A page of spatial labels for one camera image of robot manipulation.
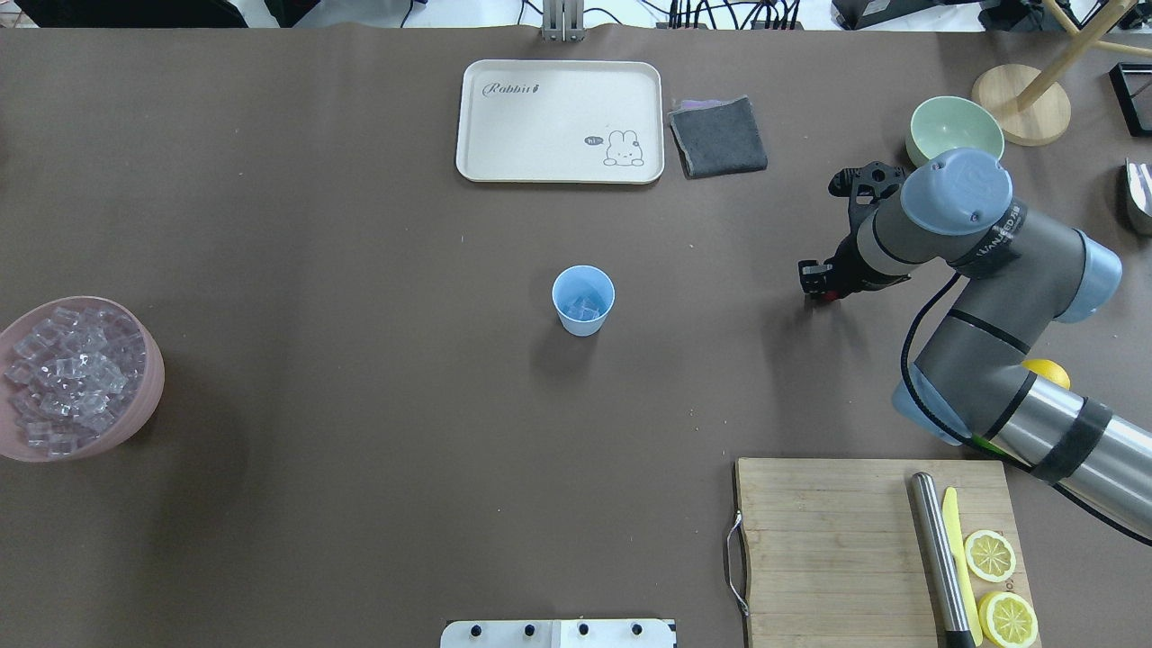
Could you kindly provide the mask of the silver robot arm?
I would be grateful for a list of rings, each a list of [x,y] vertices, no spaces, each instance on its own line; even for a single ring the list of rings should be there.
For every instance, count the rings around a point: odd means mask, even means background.
[[[1049,324],[1086,321],[1116,293],[1119,256],[1029,208],[979,148],[954,148],[914,172],[844,168],[829,193],[849,201],[849,233],[829,258],[798,263],[809,299],[885,291],[935,259],[964,284],[917,357],[905,333],[894,407],[1146,545],[1149,432],[1025,366]]]

